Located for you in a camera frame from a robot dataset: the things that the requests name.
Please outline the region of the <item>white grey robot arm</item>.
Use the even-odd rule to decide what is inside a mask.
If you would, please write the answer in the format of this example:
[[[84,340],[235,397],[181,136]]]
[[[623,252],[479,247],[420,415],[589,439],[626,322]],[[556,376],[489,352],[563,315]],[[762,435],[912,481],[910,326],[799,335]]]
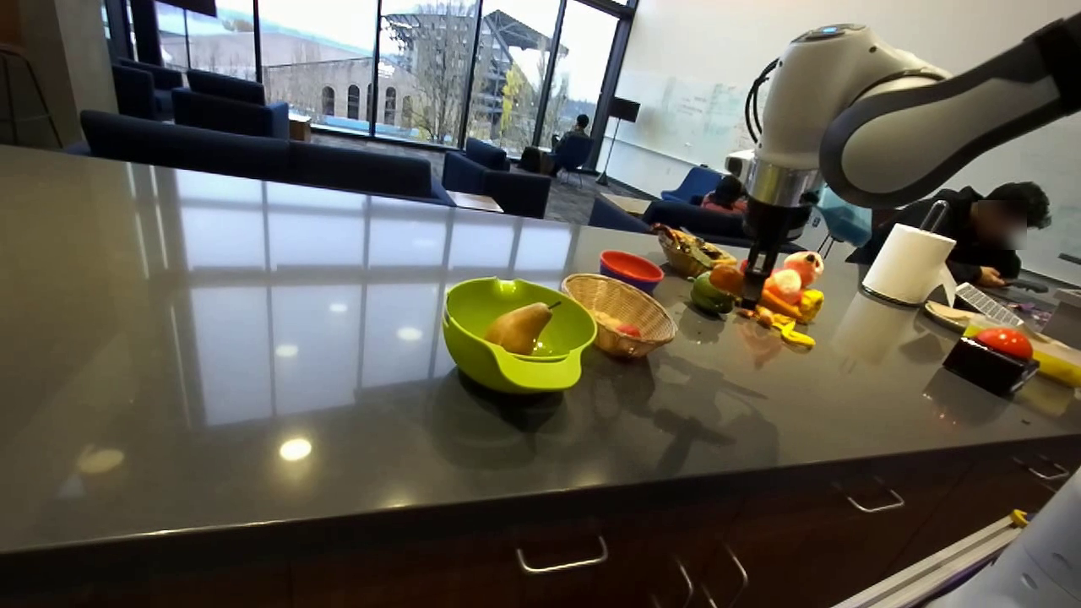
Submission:
[[[1081,15],[1061,15],[989,59],[946,74],[863,22],[799,32],[767,67],[751,192],[751,270],[786,238],[801,196],[903,205],[983,152],[1081,107]]]

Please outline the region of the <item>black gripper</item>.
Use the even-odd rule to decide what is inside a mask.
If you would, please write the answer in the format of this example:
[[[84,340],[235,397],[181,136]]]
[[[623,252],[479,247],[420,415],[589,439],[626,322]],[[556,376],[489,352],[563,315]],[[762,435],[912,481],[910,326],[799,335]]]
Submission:
[[[748,270],[753,277],[767,277],[777,262],[777,252],[801,234],[807,224],[807,205],[767,205],[751,202],[748,228],[751,228],[751,252]]]

